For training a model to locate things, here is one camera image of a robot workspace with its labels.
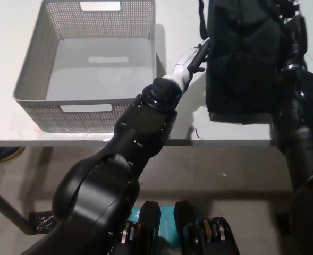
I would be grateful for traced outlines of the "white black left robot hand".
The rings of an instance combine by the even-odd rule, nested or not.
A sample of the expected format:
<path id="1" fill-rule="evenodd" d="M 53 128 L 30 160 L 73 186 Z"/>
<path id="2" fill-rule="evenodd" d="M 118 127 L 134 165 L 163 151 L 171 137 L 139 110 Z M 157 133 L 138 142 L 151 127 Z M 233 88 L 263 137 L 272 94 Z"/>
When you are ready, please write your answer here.
<path id="1" fill-rule="evenodd" d="M 175 64 L 171 80 L 181 88 L 182 92 L 187 91 L 195 73 L 205 70 L 200 66 L 202 63 L 207 62 L 209 47 L 210 38 L 208 37 L 198 45 L 190 48 Z"/>

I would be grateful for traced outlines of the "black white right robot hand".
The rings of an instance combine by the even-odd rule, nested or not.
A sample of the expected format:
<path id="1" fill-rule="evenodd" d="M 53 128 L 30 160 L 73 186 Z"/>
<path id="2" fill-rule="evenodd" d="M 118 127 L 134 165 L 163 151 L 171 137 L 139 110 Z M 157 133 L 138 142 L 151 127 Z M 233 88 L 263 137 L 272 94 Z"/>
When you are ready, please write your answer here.
<path id="1" fill-rule="evenodd" d="M 306 70 L 307 27 L 299 1 L 274 1 L 274 3 L 278 10 L 279 23 L 291 44 L 289 60 Z"/>

